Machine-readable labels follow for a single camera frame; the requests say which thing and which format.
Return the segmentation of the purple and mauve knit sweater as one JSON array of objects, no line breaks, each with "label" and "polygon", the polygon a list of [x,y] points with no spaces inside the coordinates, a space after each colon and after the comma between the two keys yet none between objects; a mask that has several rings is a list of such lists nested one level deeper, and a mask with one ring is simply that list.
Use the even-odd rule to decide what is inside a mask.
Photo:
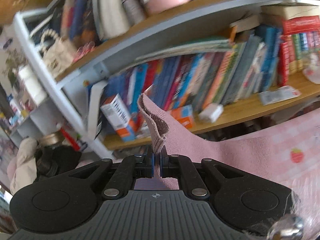
[{"label": "purple and mauve knit sweater", "polygon": [[145,94],[139,96],[138,108],[148,125],[152,148],[156,154],[159,154],[165,146],[168,155],[185,155],[197,163],[203,158],[212,158],[259,176],[256,174],[258,169],[254,165],[261,163],[255,154],[264,153],[260,139],[240,141],[237,137],[220,142],[202,139],[188,131],[169,113],[160,109]]}]

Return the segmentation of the lying usmile toothpaste box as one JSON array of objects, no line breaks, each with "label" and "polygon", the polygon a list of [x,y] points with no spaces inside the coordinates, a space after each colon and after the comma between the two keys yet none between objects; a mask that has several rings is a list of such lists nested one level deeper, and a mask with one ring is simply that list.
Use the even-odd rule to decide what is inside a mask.
[{"label": "lying usmile toothpaste box", "polygon": [[194,126],[192,105],[186,105],[172,109],[169,111],[169,114],[187,129],[190,129]]}]

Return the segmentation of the upright usmile toothpaste box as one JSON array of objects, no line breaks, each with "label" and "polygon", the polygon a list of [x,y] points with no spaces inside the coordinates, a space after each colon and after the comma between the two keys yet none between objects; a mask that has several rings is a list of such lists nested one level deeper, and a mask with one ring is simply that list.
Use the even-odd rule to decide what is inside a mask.
[{"label": "upright usmile toothpaste box", "polygon": [[107,98],[100,110],[122,141],[135,139],[136,124],[119,94]]}]

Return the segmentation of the white charger plug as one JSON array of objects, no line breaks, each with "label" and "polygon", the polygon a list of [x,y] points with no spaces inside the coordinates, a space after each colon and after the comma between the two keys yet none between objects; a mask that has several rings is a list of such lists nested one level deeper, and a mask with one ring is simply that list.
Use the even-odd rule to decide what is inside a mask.
[{"label": "white charger plug", "polygon": [[199,119],[205,122],[215,123],[223,113],[223,105],[210,103],[201,113]]}]

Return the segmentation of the red tassel ornament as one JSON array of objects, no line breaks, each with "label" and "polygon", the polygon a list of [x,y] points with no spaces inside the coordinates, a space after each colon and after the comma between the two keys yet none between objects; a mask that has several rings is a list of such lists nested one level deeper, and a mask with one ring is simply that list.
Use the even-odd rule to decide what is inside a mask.
[{"label": "red tassel ornament", "polygon": [[60,127],[60,132],[63,137],[69,142],[73,150],[80,151],[80,146],[78,145],[77,141],[63,127]]}]

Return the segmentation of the white wooden bookshelf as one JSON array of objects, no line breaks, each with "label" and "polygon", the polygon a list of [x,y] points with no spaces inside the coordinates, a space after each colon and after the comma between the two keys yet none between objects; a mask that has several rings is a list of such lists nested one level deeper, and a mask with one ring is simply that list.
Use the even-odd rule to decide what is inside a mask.
[{"label": "white wooden bookshelf", "polygon": [[[28,62],[56,107],[90,150],[102,158],[110,158],[112,152],[109,147],[99,139],[89,139],[83,115],[79,112],[78,82],[82,77],[92,80],[107,77],[126,68],[135,58],[144,54],[217,33],[227,21],[235,19],[240,9],[281,1],[295,0],[193,0],[153,15],[124,35],[104,42],[57,78],[48,71],[27,28],[27,23],[48,16],[57,5],[57,0],[46,7],[17,12],[12,25]],[[319,2],[304,1],[311,4]]]}]

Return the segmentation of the black bag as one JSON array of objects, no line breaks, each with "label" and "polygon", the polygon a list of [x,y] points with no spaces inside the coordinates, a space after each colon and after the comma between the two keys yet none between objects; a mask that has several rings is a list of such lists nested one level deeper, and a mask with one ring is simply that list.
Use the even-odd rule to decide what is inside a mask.
[{"label": "black bag", "polygon": [[42,181],[77,167],[82,153],[71,146],[41,147],[36,150],[36,179]]}]

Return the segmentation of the row of colourful books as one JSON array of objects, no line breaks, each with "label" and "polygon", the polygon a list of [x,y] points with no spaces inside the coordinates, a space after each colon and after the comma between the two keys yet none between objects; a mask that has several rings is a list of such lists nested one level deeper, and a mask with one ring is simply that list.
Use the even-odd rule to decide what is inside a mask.
[{"label": "row of colourful books", "polygon": [[158,51],[88,85],[88,136],[96,138],[104,127],[114,131],[100,106],[116,94],[129,110],[137,136],[146,132],[137,106],[141,93],[165,111],[192,105],[199,113],[210,103],[227,105],[267,91],[277,74],[281,36],[280,28],[260,25],[245,31],[239,42],[209,40]]}]

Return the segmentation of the pink checkered cartoon tablecloth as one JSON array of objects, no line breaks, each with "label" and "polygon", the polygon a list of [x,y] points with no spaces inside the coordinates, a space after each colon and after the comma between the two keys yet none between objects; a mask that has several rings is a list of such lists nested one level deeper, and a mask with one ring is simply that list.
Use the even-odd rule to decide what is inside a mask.
[{"label": "pink checkered cartoon tablecloth", "polygon": [[260,139],[257,175],[293,191],[289,211],[304,220],[304,239],[319,238],[319,109],[239,137]]}]

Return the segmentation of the red dictionaries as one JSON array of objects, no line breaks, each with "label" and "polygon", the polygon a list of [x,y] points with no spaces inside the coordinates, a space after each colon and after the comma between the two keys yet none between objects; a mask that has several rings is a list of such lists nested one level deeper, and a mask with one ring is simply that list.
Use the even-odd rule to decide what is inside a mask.
[{"label": "red dictionaries", "polygon": [[289,76],[302,72],[309,55],[319,49],[319,16],[280,18],[282,28],[277,85],[285,86]]}]

